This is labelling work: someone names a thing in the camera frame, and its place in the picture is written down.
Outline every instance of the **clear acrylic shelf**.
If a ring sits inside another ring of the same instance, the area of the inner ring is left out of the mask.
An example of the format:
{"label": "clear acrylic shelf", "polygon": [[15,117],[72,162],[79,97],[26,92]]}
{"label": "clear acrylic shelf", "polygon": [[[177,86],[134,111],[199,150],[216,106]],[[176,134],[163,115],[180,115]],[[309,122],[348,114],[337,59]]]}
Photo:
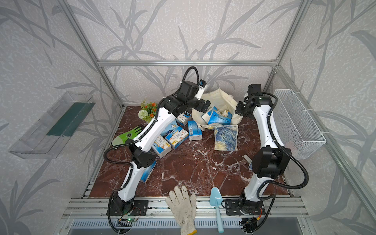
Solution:
{"label": "clear acrylic shelf", "polygon": [[24,159],[55,159],[94,106],[91,98],[67,91],[9,152]]}

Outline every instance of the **trowel handle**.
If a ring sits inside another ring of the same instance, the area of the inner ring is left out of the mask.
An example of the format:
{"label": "trowel handle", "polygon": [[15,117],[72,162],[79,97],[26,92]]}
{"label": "trowel handle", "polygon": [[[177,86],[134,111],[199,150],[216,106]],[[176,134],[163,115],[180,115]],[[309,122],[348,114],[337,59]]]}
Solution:
{"label": "trowel handle", "polygon": [[223,222],[221,218],[221,213],[219,212],[219,207],[218,205],[215,206],[215,211],[217,212],[217,226],[218,226],[218,232],[223,233]]}

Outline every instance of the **white pom-pom flower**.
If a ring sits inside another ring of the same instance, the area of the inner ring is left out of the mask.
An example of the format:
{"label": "white pom-pom flower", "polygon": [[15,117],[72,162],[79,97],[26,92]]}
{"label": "white pom-pom flower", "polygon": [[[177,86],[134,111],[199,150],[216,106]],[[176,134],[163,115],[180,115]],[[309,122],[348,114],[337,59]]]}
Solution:
{"label": "white pom-pom flower", "polygon": [[140,110],[139,112],[138,112],[138,117],[140,118],[140,119],[144,119],[144,118],[146,118],[147,116],[148,116],[149,114],[148,114],[148,112],[146,111],[146,110]]}

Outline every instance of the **cloth bag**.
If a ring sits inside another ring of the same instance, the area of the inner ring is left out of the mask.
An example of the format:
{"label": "cloth bag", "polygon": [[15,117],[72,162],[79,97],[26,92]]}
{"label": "cloth bag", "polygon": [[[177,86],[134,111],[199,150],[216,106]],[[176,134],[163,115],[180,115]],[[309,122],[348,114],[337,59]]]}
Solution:
{"label": "cloth bag", "polygon": [[[242,120],[243,117],[235,113],[236,105],[238,104],[238,102],[233,99],[232,95],[227,94],[220,88],[210,93],[203,94],[201,98],[204,100],[209,100],[211,102],[208,110],[210,110],[213,106],[215,106],[218,111],[227,109],[228,112],[232,114],[231,125],[237,125]],[[202,131],[204,131],[205,128],[213,130],[214,126],[221,125],[218,123],[212,123],[208,125],[202,119],[202,115],[204,115],[203,112],[192,109],[192,118],[193,120],[195,120],[195,122],[197,122],[197,125]]]}

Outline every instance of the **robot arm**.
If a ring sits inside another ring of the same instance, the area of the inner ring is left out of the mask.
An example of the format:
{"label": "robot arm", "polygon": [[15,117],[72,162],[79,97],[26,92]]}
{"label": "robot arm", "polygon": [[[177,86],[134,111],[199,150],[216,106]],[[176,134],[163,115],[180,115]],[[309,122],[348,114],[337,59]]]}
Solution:
{"label": "robot arm", "polygon": [[250,213],[257,208],[257,202],[260,199],[257,197],[258,188],[267,180],[272,180],[282,175],[285,171],[290,158],[281,152],[274,141],[277,141],[281,146],[284,146],[281,141],[275,122],[273,113],[270,115],[271,129],[274,133],[275,140],[273,141],[268,124],[267,117],[272,107],[272,100],[269,96],[265,96],[261,92],[260,84],[251,84],[248,86],[248,92],[245,95],[244,102],[239,102],[235,113],[256,119],[259,129],[261,146],[252,160],[253,176],[249,184],[245,187],[240,197],[240,209],[244,213]]}
{"label": "robot arm", "polygon": [[146,170],[153,164],[156,155],[150,148],[157,136],[181,113],[194,108],[200,112],[206,112],[210,101],[201,99],[207,87],[206,82],[200,80],[198,84],[182,82],[179,90],[166,98],[163,98],[158,105],[158,112],[145,129],[133,139],[129,146],[132,153],[131,164],[128,173],[122,184],[122,189],[117,191],[110,198],[111,207],[114,207],[121,214],[126,214],[133,209],[133,198],[137,185]]}

